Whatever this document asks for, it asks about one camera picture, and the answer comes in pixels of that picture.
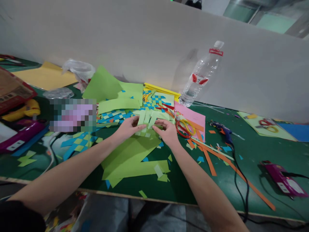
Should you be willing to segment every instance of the plastic water bottle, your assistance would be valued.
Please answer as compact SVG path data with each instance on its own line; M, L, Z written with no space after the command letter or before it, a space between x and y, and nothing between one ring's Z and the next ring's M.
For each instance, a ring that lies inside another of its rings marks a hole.
M209 49L209 53L196 63L189 81L179 98L180 104L186 107L191 106L208 80L214 78L218 71L221 58L223 57L223 52L220 51L223 45L224 42L217 41L214 47Z

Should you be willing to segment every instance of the person's left hand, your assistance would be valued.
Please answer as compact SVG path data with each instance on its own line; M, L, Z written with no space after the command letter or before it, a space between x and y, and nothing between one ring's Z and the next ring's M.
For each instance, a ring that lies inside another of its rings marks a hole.
M123 143L133 134L144 129L147 126L145 124L137 126L138 119L139 119L138 115L125 119L118 128L118 130L112 135L119 141L119 144Z

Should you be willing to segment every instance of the blue glue gun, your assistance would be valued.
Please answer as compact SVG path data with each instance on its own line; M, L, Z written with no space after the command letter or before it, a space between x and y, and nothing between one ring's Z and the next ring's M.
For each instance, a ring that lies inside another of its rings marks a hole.
M221 124L219 122L215 122L213 120L210 121L210 125L220 129L220 132L225 135L225 142L226 143L228 143L228 144L233 143L233 140L232 140L232 137L231 137L231 133L233 133L233 132L229 128L227 128L223 124Z

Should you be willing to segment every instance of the white cable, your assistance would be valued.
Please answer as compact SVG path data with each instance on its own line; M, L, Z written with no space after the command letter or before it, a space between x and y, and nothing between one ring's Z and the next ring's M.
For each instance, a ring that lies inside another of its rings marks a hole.
M52 166L52 164L54 163L55 161L55 154L54 152L52 151L52 148L51 148L51 143L52 143L52 140L57 136L59 135L61 132L54 132L50 138L50 140L48 141L47 143L47 149L49 150L50 154L51 154L51 163L49 164L49 166L47 167L47 169L45 169L45 171L41 174L43 175L44 173L46 173L50 167Z

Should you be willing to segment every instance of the black sleeve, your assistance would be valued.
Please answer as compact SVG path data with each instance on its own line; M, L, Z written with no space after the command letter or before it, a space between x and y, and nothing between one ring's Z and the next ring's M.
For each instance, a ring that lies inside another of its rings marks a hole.
M0 231L33 231L44 232L46 229L43 217L28 209L20 201L0 203Z

